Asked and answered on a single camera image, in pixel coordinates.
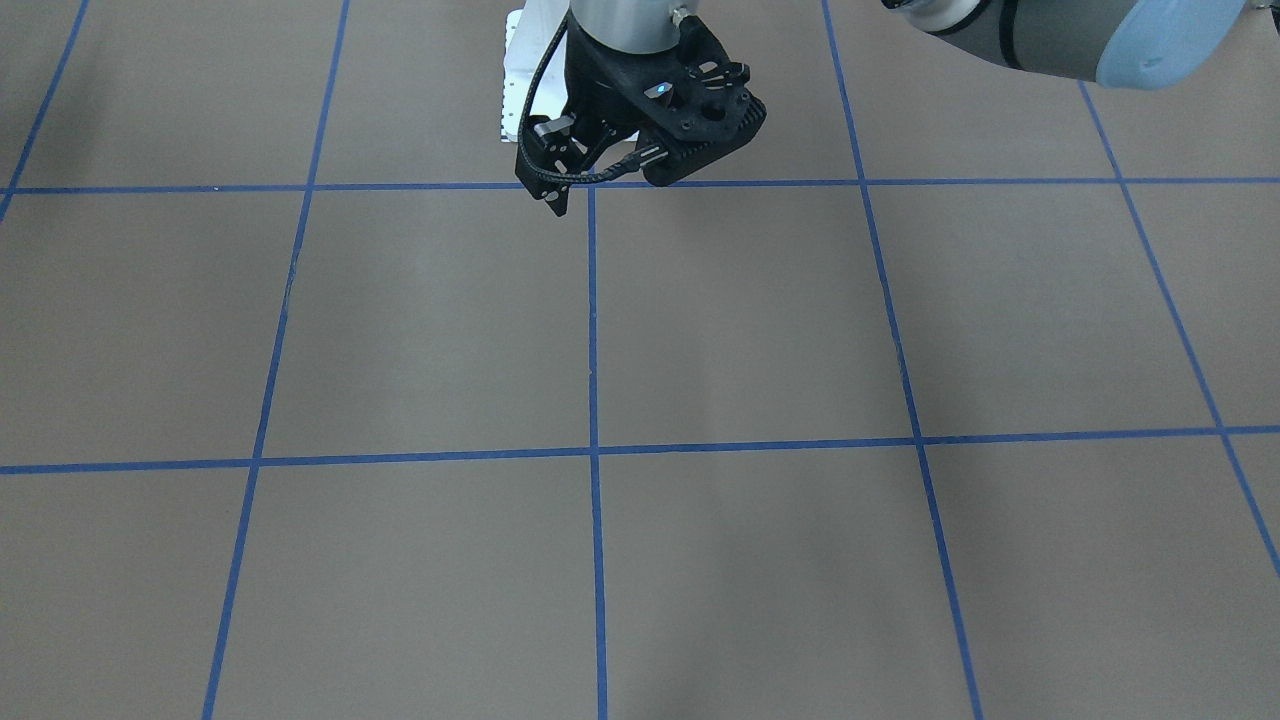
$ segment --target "black cable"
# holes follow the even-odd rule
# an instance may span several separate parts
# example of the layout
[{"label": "black cable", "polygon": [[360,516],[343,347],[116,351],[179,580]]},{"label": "black cable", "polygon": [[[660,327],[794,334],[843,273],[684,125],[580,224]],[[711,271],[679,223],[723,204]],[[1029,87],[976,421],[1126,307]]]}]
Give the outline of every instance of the black cable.
[{"label": "black cable", "polygon": [[543,74],[547,73],[547,67],[552,64],[552,58],[556,55],[556,50],[559,47],[561,41],[564,40],[564,33],[567,32],[568,14],[564,15],[559,27],[556,28],[556,35],[552,36],[552,44],[547,47],[547,53],[543,54],[543,59],[538,63],[538,68],[534,70],[534,77],[529,81],[529,95],[525,97],[525,109],[520,113],[520,136],[516,141],[516,146],[520,150],[521,160],[524,160],[534,174],[538,176],[538,179],[543,182],[557,184],[600,184],[616,181],[627,173],[634,173],[640,169],[644,160],[641,150],[631,152],[604,172],[571,176],[567,173],[548,170],[547,168],[539,168],[538,164],[534,163],[532,158],[529,156],[529,149],[525,147],[525,126],[529,123],[529,114],[534,111],[534,97],[538,95],[538,86],[543,83]]}]

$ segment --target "floor tile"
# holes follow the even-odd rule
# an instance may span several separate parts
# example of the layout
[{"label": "floor tile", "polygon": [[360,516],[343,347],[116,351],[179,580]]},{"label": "floor tile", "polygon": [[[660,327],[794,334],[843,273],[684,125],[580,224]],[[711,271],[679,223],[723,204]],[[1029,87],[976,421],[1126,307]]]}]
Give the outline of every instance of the floor tile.
[{"label": "floor tile", "polygon": [[355,3],[321,182],[516,182],[502,137],[507,14],[518,0]]},{"label": "floor tile", "polygon": [[1212,424],[1119,188],[873,197],[927,434]]},{"label": "floor tile", "polygon": [[1275,24],[1251,12],[1183,85],[1156,94],[1094,90],[1124,174],[1280,176],[1276,67]]},{"label": "floor tile", "polygon": [[0,464],[250,455],[298,202],[19,196],[0,231]]},{"label": "floor tile", "polygon": [[856,188],[602,191],[598,282],[605,443],[910,434]]},{"label": "floor tile", "polygon": [[198,717],[244,470],[0,482],[0,717]]},{"label": "floor tile", "polygon": [[0,186],[8,187],[79,3],[0,1]]},{"label": "floor tile", "polygon": [[591,717],[582,459],[264,470],[218,717]]},{"label": "floor tile", "polygon": [[992,65],[878,3],[831,9],[869,177],[1112,176],[1075,82]]},{"label": "floor tile", "polygon": [[968,717],[909,448],[607,457],[611,717]]},{"label": "floor tile", "polygon": [[306,182],[339,8],[95,0],[22,184]]},{"label": "floor tile", "polygon": [[1274,716],[1280,583],[1217,438],[929,455],[987,717]]},{"label": "floor tile", "polygon": [[588,233],[521,192],[320,193],[268,454],[588,443]]},{"label": "floor tile", "polygon": [[1280,423],[1280,184],[1133,193],[1224,419]]}]

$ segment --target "light blue robot cap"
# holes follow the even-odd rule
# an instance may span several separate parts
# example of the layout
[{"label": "light blue robot cap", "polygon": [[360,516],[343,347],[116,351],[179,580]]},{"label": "light blue robot cap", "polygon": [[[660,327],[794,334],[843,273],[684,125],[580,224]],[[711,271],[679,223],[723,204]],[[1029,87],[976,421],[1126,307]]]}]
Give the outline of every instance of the light blue robot cap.
[{"label": "light blue robot cap", "polygon": [[1196,72],[1226,38],[1242,0],[1139,0],[1111,36],[1098,85],[1160,90]]}]

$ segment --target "blue tape line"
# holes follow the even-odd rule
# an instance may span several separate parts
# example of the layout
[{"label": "blue tape line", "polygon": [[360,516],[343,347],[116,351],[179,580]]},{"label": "blue tape line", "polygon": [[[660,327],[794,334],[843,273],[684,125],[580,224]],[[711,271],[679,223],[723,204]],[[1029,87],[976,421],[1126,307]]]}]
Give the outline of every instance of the blue tape line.
[{"label": "blue tape line", "polygon": [[1128,184],[1276,184],[1280,177],[1268,178],[1124,178]]},{"label": "blue tape line", "polygon": [[591,544],[595,577],[595,698],[599,720],[609,719],[608,612],[604,585],[604,502],[600,493],[599,295],[596,292],[596,188],[586,190],[588,410],[591,456]]},{"label": "blue tape line", "polygon": [[[671,187],[852,187],[856,179],[707,179],[680,181]],[[646,182],[614,181],[599,186],[600,190],[663,190]]]},{"label": "blue tape line", "polygon": [[1114,178],[883,178],[869,179],[872,187],[915,187],[932,184],[1115,184]]},{"label": "blue tape line", "polygon": [[476,460],[531,460],[540,457],[586,457],[586,447],[545,447],[527,450],[475,450],[444,452],[388,452],[378,455],[315,455],[264,457],[262,468],[321,468],[333,465],[404,465],[413,462],[467,462]]},{"label": "blue tape line", "polygon": [[1079,430],[1064,433],[1010,433],[992,436],[936,436],[923,438],[924,445],[1001,445],[1014,442],[1084,442],[1107,439],[1143,439],[1175,437],[1215,437],[1217,428],[1155,428],[1139,430]]},{"label": "blue tape line", "polygon": [[218,702],[218,684],[223,676],[223,659],[227,656],[227,638],[232,628],[232,611],[236,607],[236,589],[239,587],[241,562],[244,560],[244,539],[248,537],[248,520],[253,512],[253,495],[257,492],[259,469],[251,468],[244,483],[244,498],[241,501],[239,524],[236,527],[236,546],[232,550],[232,566],[227,574],[227,592],[223,596],[223,612],[218,619],[218,639],[214,642],[214,660],[209,666],[209,685],[205,689],[205,705],[201,717],[212,720],[214,705]]},{"label": "blue tape line", "polygon": [[45,115],[49,114],[49,106],[54,102],[54,94],[58,92],[58,83],[63,81],[63,73],[67,70],[67,63],[72,58],[72,50],[76,49],[76,40],[79,37],[79,28],[84,23],[84,13],[88,10],[88,0],[81,0],[79,10],[76,13],[76,22],[72,23],[72,31],[67,36],[67,45],[63,46],[63,55],[58,59],[58,68],[54,69],[54,77],[49,81],[49,90],[45,91],[45,99],[40,102],[40,109],[36,110],[36,119],[31,123],[31,131],[27,133],[27,142],[22,146],[22,154],[18,155],[18,164],[13,169],[13,176],[9,177],[9,191],[0,199],[0,222],[4,222],[5,214],[9,213],[9,204],[13,202],[14,188],[18,187],[18,182],[22,181],[22,173],[27,169],[27,161],[31,159],[31,150],[36,146],[36,136],[40,135],[40,127],[45,124]]},{"label": "blue tape line", "polygon": [[1226,432],[1233,436],[1270,436],[1280,434],[1280,425],[1238,425],[1226,428]]},{"label": "blue tape line", "polygon": [[600,448],[600,455],[681,455],[699,452],[769,452],[796,450],[844,450],[861,447],[911,447],[913,438],[801,439],[767,442],[709,442],[673,445],[617,445]]},{"label": "blue tape line", "polygon": [[156,470],[243,470],[253,461],[242,457],[220,460],[155,460],[137,462],[65,462],[56,465],[0,465],[0,475],[60,475],[79,473],[145,473]]},{"label": "blue tape line", "polygon": [[1204,377],[1204,370],[1201,366],[1199,357],[1196,355],[1196,348],[1192,346],[1190,333],[1187,332],[1187,325],[1183,323],[1181,313],[1178,311],[1178,304],[1174,301],[1174,293],[1169,288],[1169,282],[1165,279],[1165,273],[1160,268],[1160,259],[1156,256],[1155,246],[1151,243],[1151,237],[1147,234],[1147,227],[1142,222],[1142,214],[1138,213],[1138,204],[1134,202],[1133,191],[1129,190],[1129,183],[1120,169],[1120,161],[1116,159],[1115,149],[1111,145],[1111,140],[1107,137],[1107,131],[1102,126],[1102,115],[1098,113],[1097,105],[1093,102],[1093,96],[1089,95],[1088,86],[1084,82],[1079,82],[1080,95],[1084,97],[1084,104],[1089,109],[1089,115],[1093,118],[1093,124],[1098,131],[1098,137],[1102,141],[1102,147],[1106,150],[1107,160],[1111,163],[1111,169],[1115,170],[1116,179],[1120,182],[1120,191],[1124,193],[1125,205],[1129,206],[1129,214],[1133,218],[1134,228],[1138,231],[1138,237],[1142,240],[1142,247],[1147,252],[1147,260],[1151,263],[1151,270],[1156,275],[1156,283],[1160,286],[1160,293],[1165,297],[1165,305],[1169,307],[1169,314],[1174,319],[1174,325],[1178,328],[1178,337],[1183,342],[1183,350],[1187,352],[1187,359],[1192,365],[1192,370],[1196,373],[1196,382],[1199,383],[1201,393],[1204,396],[1204,404],[1208,406],[1210,415],[1213,418],[1213,425],[1222,437],[1222,448],[1226,451],[1228,460],[1231,462],[1231,470],[1235,473],[1235,480],[1240,486],[1240,492],[1244,495],[1245,503],[1249,507],[1249,514],[1253,515],[1253,523],[1258,529],[1258,534],[1262,538],[1262,544],[1271,557],[1271,566],[1276,575],[1280,575],[1280,552],[1276,551],[1275,541],[1271,537],[1271,530],[1267,528],[1266,519],[1262,516],[1262,510],[1258,507],[1257,498],[1253,495],[1253,488],[1249,486],[1249,478],[1244,474],[1244,468],[1240,465],[1239,457],[1235,454],[1235,446],[1231,445],[1231,434],[1226,429],[1226,424],[1222,421],[1222,414],[1219,410],[1217,401],[1213,398],[1213,392],[1208,387],[1208,379]]},{"label": "blue tape line", "polygon": [[[280,369],[280,355],[284,350],[284,333],[289,323],[289,299],[293,292],[293,281],[298,273],[298,258],[302,254],[302,243],[307,232],[307,218],[311,213],[311,199],[315,195],[316,174],[320,169],[320,154],[324,149],[325,128],[329,123],[329,106],[333,102],[333,88],[338,81],[338,65],[342,59],[342,45],[347,33],[347,15],[351,12],[351,0],[342,1],[342,10],[338,14],[338,32],[333,42],[333,56],[329,60],[329,78],[325,85],[324,100],[320,102],[320,120],[316,123],[315,143],[311,150],[311,168],[307,172],[307,191],[302,197],[302,209],[298,213],[298,229],[293,238],[293,254],[289,259],[289,273],[284,283],[284,299],[280,301],[280,318],[275,328],[275,343],[271,350],[271,365],[268,370],[266,389],[262,392],[262,410],[259,418],[257,436],[253,441],[253,460],[261,460],[262,448],[266,445],[266,428],[271,419],[271,404],[275,398],[275,380]],[[236,603],[236,588],[239,583],[241,561],[244,556],[244,541],[248,537],[248,521],[253,509],[253,493],[257,488],[259,466],[255,465],[248,471],[248,480],[244,484],[244,503],[241,510],[241,524],[236,534],[236,552],[232,556],[230,577],[227,580],[227,596],[223,600],[223,619],[218,628],[218,642],[214,648],[214,660],[209,671],[209,688],[205,693],[205,708],[202,720],[212,720],[214,706],[218,701],[218,684],[221,678],[223,657],[227,651],[227,638],[230,632],[232,610]]]},{"label": "blue tape line", "polygon": [[[872,187],[915,186],[1018,186],[1018,184],[1116,184],[1115,178],[878,178],[867,179]],[[1280,178],[1125,178],[1129,184],[1280,184]],[[754,179],[754,181],[684,181],[675,188],[707,187],[855,187],[850,179]],[[183,195],[229,192],[306,192],[307,184],[172,184],[172,186],[100,186],[100,187],[17,187],[4,190],[4,195]],[[310,186],[316,192],[431,192],[443,190],[520,191],[516,182],[387,182],[387,183],[317,183]],[[602,184],[598,190],[664,190],[646,182],[620,181]]]},{"label": "blue tape line", "polygon": [[831,60],[836,69],[836,82],[840,86],[840,101],[844,105],[845,123],[849,127],[849,145],[854,152],[854,167],[858,170],[863,209],[867,213],[867,229],[870,233],[872,250],[876,255],[876,272],[879,275],[881,288],[884,293],[884,313],[893,337],[893,347],[897,352],[899,370],[902,377],[902,395],[906,398],[908,416],[911,421],[911,439],[915,445],[915,455],[920,465],[920,478],[924,482],[924,495],[929,505],[929,519],[933,523],[933,538],[938,548],[938,561],[942,566],[942,579],[947,589],[947,602],[951,606],[951,621],[955,626],[956,647],[960,652],[965,684],[969,689],[969,703],[974,720],[983,720],[982,696],[978,691],[978,676],[974,673],[973,653],[969,650],[969,633],[965,629],[964,612],[960,607],[960,593],[956,589],[955,574],[951,569],[951,552],[947,548],[946,532],[942,527],[942,512],[938,509],[937,493],[933,487],[933,471],[929,468],[929,457],[923,442],[923,433],[920,432],[915,392],[911,388],[911,374],[906,363],[906,351],[902,347],[902,334],[897,323],[897,313],[893,307],[893,292],[890,288],[888,272],[884,266],[884,252],[881,246],[879,228],[876,223],[876,211],[872,205],[870,186],[867,183],[867,168],[863,163],[861,145],[858,141],[858,123],[854,118],[852,102],[849,100],[849,85],[845,81],[845,68],[840,58],[840,44],[836,38],[836,27],[831,17],[829,0],[822,0],[822,12],[827,23],[827,42],[831,45]]},{"label": "blue tape line", "polygon": [[305,184],[142,184],[102,187],[19,187],[14,195],[196,195],[228,192],[305,192]]},{"label": "blue tape line", "polygon": [[[1240,425],[1226,428],[1231,436],[1280,434],[1280,425]],[[1213,437],[1217,428],[1148,428],[1133,430],[1078,430],[1061,433],[1009,433],[989,436],[924,436],[927,446],[1002,445],[1043,442],[1089,442],[1144,438]],[[531,460],[543,457],[590,457],[626,455],[681,455],[701,452],[794,452],[804,450],[856,450],[872,447],[913,447],[915,438],[850,438],[767,442],[718,442],[678,445],[614,445],[590,447],[534,447],[518,450],[462,450],[436,452],[389,452],[374,455],[301,455],[262,457],[227,457],[214,460],[154,460],[136,462],[68,462],[52,465],[0,465],[0,475],[59,475],[92,473],[146,473],[163,470],[215,470],[259,468],[306,468],[333,465],[394,465],[413,462],[466,462],[485,460]]]},{"label": "blue tape line", "polygon": [[525,190],[518,182],[374,182],[324,183],[316,192],[404,192],[434,190]]}]

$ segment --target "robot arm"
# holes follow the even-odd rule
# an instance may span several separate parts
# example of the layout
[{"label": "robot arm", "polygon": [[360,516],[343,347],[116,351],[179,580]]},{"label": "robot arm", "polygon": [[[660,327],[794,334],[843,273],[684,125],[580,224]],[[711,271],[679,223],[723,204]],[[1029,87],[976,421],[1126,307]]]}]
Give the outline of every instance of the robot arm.
[{"label": "robot arm", "polygon": [[[664,187],[755,137],[767,110],[746,87],[751,72],[730,59],[696,10],[696,0],[571,0],[521,113],[516,176],[535,199],[564,215],[575,184],[643,172]],[[561,41],[568,101],[557,118],[532,115]],[[634,152],[589,172],[632,136]]]},{"label": "robot arm", "polygon": [[[1185,79],[1213,54],[1247,4],[1244,0],[882,1],[916,28],[997,65],[1138,90],[1160,90]],[[1249,1],[1260,5],[1260,0]]]},{"label": "robot arm", "polygon": [[[554,3],[557,0],[544,0]],[[750,69],[698,17],[699,0],[559,0],[568,5],[520,117],[516,176],[557,215],[575,184],[643,172],[672,184],[750,142],[764,102]],[[881,0],[916,28],[998,65],[1156,90],[1217,49],[1245,4],[1280,0]],[[1276,10],[1280,27],[1280,10]],[[566,44],[568,101],[534,115],[538,86]],[[636,150],[593,172],[628,137]]]}]

